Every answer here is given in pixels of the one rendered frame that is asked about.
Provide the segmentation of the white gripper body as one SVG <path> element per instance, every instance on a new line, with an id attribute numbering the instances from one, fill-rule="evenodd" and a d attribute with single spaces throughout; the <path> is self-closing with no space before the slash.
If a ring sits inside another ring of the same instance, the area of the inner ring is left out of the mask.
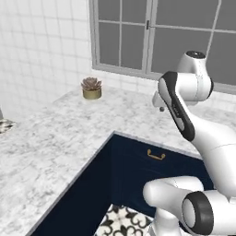
<path id="1" fill-rule="evenodd" d="M 153 95 L 152 104 L 156 108 L 165 107 L 165 102 L 162 100 L 161 96 L 159 95 L 157 91 Z"/>

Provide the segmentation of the navy drawer front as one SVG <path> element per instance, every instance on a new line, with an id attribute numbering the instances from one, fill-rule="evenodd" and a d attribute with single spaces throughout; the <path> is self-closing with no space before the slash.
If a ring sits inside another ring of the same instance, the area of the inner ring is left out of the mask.
<path id="1" fill-rule="evenodd" d="M 153 217 L 155 208 L 143 197 L 146 182 L 174 176 L 194 176 L 206 190 L 213 189 L 202 160 L 115 135 L 112 138 L 116 203 Z"/>

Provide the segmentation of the navy counter cabinet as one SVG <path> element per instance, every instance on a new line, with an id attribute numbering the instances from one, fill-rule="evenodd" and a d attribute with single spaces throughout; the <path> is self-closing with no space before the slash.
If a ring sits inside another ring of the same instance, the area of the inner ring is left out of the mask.
<path id="1" fill-rule="evenodd" d="M 112 202 L 110 139 L 31 236 L 93 236 Z"/>

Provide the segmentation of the succulent in gold pot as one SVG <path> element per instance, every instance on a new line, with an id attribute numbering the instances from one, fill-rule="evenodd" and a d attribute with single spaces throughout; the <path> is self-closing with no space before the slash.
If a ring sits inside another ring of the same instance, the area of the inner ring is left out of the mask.
<path id="1" fill-rule="evenodd" d="M 85 99 L 96 100 L 101 97 L 101 82 L 96 77 L 84 78 L 81 87 Z"/>

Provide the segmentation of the grey framed window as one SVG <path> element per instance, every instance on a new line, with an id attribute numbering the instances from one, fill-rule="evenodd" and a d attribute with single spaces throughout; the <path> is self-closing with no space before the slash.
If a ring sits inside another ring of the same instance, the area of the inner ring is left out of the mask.
<path id="1" fill-rule="evenodd" d="M 215 90 L 236 94 L 236 0 L 88 0 L 93 67 L 153 78 L 206 55 Z"/>

